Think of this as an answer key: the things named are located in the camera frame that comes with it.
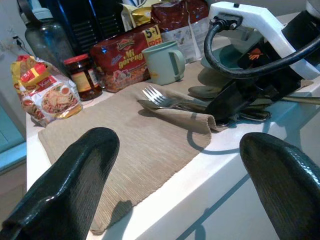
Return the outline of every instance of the instant noodle package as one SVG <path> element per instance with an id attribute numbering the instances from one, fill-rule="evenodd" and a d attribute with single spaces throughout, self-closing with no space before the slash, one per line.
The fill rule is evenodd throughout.
<path id="1" fill-rule="evenodd" d="M 22 108 L 42 126 L 82 110 L 76 85 L 48 62 L 21 55 L 11 64 Z"/>
<path id="2" fill-rule="evenodd" d="M 144 24 L 96 44 L 90 51 L 112 92 L 150 78 L 142 50 L 162 43 L 157 24 Z"/>

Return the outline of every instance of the red jar lid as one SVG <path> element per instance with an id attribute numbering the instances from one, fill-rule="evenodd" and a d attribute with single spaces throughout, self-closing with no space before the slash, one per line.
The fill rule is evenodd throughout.
<path id="1" fill-rule="evenodd" d="M 79 61 L 87 59 L 87 58 L 89 58 L 89 55 L 87 53 L 85 53 L 85 54 L 82 54 L 79 56 L 74 56 L 74 57 L 68 58 L 68 59 L 64 60 L 63 63 L 65 65 L 72 64 L 72 63 L 76 63 L 76 62 L 79 62 Z"/>

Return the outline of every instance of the wall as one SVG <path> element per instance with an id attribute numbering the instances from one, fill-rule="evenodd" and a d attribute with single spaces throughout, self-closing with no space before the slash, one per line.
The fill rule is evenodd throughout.
<path id="1" fill-rule="evenodd" d="M 0 0 L 0 23 L 0 42 L 6 42 L 13 35 L 18 35 L 24 41 L 27 50 L 31 52 L 25 39 L 26 26 L 19 16 L 15 0 Z M 0 104 L 22 136 L 26 137 L 26 114 L 22 110 L 17 93 L 13 88 L 10 72 L 11 63 L 17 59 L 17 55 L 21 54 L 26 53 L 17 46 L 11 50 L 0 46 Z"/>
<path id="2" fill-rule="evenodd" d="M 268 8 L 275 16 L 301 12 L 306 9 L 306 0 L 224 0 L 238 4 L 247 4 Z M 222 0 L 207 0 L 209 4 L 222 2 Z"/>

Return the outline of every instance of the yellow noodle package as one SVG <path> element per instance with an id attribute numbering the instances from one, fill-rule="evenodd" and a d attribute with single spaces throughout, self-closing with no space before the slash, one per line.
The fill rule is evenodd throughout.
<path id="1" fill-rule="evenodd" d="M 50 63 L 21 55 L 11 64 L 11 74 L 22 108 L 40 125 L 82 110 L 76 85 Z"/>

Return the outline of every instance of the fork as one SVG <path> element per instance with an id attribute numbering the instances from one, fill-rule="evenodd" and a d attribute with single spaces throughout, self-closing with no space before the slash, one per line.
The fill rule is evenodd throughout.
<path id="1" fill-rule="evenodd" d="M 151 85 L 143 89 L 142 92 L 154 104 L 164 108 L 174 108 L 178 106 L 183 106 L 187 108 L 191 107 L 194 110 L 204 112 L 206 107 L 208 106 L 207 102 L 201 100 L 193 101 L 189 99 L 176 99 L 167 97 Z"/>

